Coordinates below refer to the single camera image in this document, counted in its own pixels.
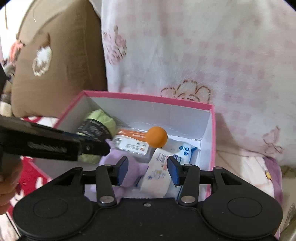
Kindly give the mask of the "person left hand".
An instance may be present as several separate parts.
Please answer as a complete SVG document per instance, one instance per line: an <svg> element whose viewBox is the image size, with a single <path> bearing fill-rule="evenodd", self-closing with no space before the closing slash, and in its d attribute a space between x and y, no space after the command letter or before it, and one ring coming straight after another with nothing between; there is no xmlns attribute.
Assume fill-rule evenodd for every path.
<svg viewBox="0 0 296 241"><path fill-rule="evenodd" d="M0 205L1 205L1 215L6 213L10 206L10 200L14 197L16 192L16 187L21 177L21 172L23 169L23 164L21 161L14 166L10 176L6 177L3 181L1 181L0 186Z"/></svg>

